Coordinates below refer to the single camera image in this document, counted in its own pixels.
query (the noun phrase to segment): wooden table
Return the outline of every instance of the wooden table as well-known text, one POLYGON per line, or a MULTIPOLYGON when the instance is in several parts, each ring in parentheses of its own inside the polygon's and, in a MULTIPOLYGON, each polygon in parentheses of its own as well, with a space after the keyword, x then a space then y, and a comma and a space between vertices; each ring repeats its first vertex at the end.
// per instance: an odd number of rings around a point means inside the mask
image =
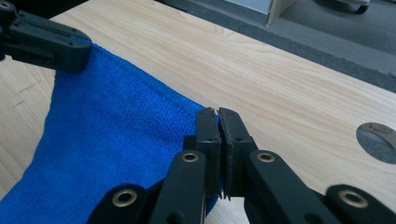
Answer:
MULTIPOLYGON (((396 211, 396 165, 369 156, 356 138, 368 121, 396 129, 395 94, 149 0, 91 0, 54 20, 193 101, 236 110, 259 148, 283 157, 310 188, 353 185, 396 211)), ((9 58, 0 66, 3 197, 32 160, 54 72, 9 58)), ((207 223, 245 223, 241 202, 220 202, 207 223)))

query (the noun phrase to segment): caster wheel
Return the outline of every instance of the caster wheel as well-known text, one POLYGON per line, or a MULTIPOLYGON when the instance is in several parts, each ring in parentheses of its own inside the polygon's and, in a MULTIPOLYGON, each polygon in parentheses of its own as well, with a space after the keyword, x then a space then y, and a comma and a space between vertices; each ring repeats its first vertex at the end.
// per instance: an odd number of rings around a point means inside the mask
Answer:
POLYGON ((356 13, 358 13, 358 14, 363 14, 364 12, 367 11, 368 8, 369 8, 369 6, 361 6, 361 7, 359 7, 359 9, 356 11, 356 13))

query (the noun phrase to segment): metal screw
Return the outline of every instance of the metal screw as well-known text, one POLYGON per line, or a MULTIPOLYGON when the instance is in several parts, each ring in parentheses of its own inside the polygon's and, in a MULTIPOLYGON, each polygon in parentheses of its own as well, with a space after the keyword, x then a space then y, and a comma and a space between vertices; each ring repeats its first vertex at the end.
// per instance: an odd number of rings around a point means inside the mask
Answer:
POLYGON ((357 208, 365 208, 369 205, 369 202, 367 202, 365 198, 350 189, 340 190, 338 192, 338 196, 344 201, 344 203, 357 208))
POLYGON ((137 199, 137 193, 133 189, 122 189, 113 196, 113 204, 117 207, 126 207, 137 199))
POLYGON ((186 153, 183 154, 182 159, 186 162, 195 162, 198 161, 198 155, 195 153, 186 153))
POLYGON ((9 8, 11 8, 11 6, 9 5, 9 3, 7 3, 7 2, 1 2, 1 3, 0 3, 0 7, 2 7, 3 9, 9 9, 9 8))
POLYGON ((273 162, 275 161, 275 158, 273 157, 273 155, 266 153, 266 152, 262 152, 260 154, 257 155, 257 159, 259 161, 263 161, 263 162, 273 162))

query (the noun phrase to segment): blue cloth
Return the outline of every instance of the blue cloth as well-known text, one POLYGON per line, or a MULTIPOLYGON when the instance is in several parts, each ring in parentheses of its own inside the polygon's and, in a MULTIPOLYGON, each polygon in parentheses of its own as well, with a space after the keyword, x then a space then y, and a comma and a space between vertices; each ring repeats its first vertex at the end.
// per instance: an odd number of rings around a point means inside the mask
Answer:
POLYGON ((44 134, 0 202, 0 223, 85 223, 117 185, 152 186, 194 134, 201 108, 92 44, 83 72, 56 74, 44 134))

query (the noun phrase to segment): round hole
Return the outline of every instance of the round hole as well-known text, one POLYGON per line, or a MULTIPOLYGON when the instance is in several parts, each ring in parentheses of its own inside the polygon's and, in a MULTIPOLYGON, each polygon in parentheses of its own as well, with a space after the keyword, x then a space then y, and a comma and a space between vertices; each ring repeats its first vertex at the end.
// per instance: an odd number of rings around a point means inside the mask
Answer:
POLYGON ((194 161, 198 161, 198 155, 195 153, 186 153, 182 156, 183 161, 186 162, 194 162, 194 161))
POLYGON ((8 8, 10 8, 10 5, 8 3, 2 2, 2 3, 0 3, 0 7, 8 9, 8 8))
POLYGON ((323 220, 320 216, 312 214, 312 213, 305 214, 304 219, 309 224, 322 224, 323 223, 323 220))
POLYGON ((340 190, 340 192, 338 192, 338 196, 344 201, 344 203, 357 208, 365 208, 369 205, 369 202, 367 202, 365 198, 360 196, 357 192, 349 189, 340 190))
POLYGON ((122 189, 113 196, 113 204, 117 207, 126 207, 137 199, 136 191, 133 189, 122 189))
POLYGON ((260 154, 257 155, 257 159, 259 159, 259 161, 263 161, 263 162, 273 162, 275 161, 275 158, 269 154, 269 153, 265 153, 262 152, 260 154))
POLYGON ((180 212, 173 212, 166 218, 169 224, 181 224, 184 222, 184 215, 180 212))
POLYGON ((396 132, 379 123, 364 123, 356 131, 361 147, 377 160, 396 164, 396 132))

